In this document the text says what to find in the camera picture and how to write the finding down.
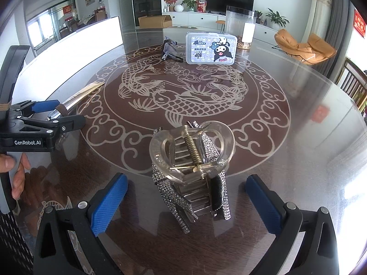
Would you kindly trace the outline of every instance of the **round table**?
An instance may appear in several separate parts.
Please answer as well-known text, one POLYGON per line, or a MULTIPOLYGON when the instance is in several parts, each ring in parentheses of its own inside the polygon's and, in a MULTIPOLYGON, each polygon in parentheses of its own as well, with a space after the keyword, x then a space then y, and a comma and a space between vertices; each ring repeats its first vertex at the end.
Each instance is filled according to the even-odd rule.
MULTIPOLYGON (((162 63, 164 37, 178 41, 184 53, 185 35, 177 28, 125 33, 124 53, 84 76, 85 84, 106 82, 78 107, 86 126, 63 138, 55 152, 31 156, 34 168, 17 216, 30 249, 45 207, 75 207, 123 172, 128 191, 100 240, 124 274, 249 274, 274 239, 243 187, 258 174, 285 202, 329 209, 340 274, 348 274, 367 241, 366 125, 353 101, 311 67, 255 39, 250 50, 237 51, 233 66, 162 63), (226 178, 232 218, 201 216, 185 234, 151 178, 149 142, 155 128, 207 120, 226 123, 235 135, 226 178)), ((50 99, 64 101, 81 89, 73 78, 50 99)))

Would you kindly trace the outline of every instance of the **gold spring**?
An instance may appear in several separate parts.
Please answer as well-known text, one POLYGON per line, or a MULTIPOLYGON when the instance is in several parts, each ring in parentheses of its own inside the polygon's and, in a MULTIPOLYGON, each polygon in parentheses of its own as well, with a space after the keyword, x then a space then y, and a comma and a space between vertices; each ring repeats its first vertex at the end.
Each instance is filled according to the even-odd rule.
POLYGON ((185 140, 185 143, 187 145, 187 150, 190 153, 192 162, 194 165, 200 165, 203 164, 203 160, 201 159, 200 153, 197 150, 197 147, 195 145, 195 141, 192 138, 192 136, 186 136, 183 138, 185 140))

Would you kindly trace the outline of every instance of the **cartoon character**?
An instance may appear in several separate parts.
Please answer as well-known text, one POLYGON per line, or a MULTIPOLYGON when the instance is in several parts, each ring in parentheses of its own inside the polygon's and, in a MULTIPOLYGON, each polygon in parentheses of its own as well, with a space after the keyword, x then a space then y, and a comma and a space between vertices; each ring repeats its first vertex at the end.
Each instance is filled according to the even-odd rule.
POLYGON ((229 51, 230 46, 226 38, 221 38, 219 42, 213 42, 210 48, 214 50, 214 62, 222 57, 233 58, 229 51))

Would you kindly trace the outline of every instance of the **blue gripper pad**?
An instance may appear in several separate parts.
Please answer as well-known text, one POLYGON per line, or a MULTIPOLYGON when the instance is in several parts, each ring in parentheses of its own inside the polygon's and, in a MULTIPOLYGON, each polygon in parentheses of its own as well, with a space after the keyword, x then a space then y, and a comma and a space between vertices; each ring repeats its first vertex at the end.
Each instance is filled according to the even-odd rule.
POLYGON ((270 199, 270 194, 273 193, 272 196, 276 195, 278 200, 282 203, 283 201, 274 191, 269 190, 263 181, 261 181, 261 183, 259 183, 259 181, 261 181, 261 179, 257 175, 249 176, 245 184, 246 192, 259 213, 262 222, 264 222, 267 231, 278 236, 281 233, 283 216, 270 199))
POLYGON ((58 100, 39 101, 32 106, 32 111, 35 113, 53 111, 59 104, 60 101, 58 100))
POLYGON ((91 215, 91 229, 97 237, 100 233, 105 232, 110 221, 119 207, 122 199, 127 191, 128 180, 124 174, 120 174, 118 179, 106 193, 100 204, 91 215))

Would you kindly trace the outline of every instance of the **television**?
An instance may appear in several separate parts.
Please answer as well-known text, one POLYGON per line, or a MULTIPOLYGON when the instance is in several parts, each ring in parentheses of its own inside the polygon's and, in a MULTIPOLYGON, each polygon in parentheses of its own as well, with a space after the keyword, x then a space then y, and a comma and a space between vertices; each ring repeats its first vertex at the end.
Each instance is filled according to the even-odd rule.
POLYGON ((253 10, 254 0, 207 0, 207 10, 226 13, 227 6, 253 10))

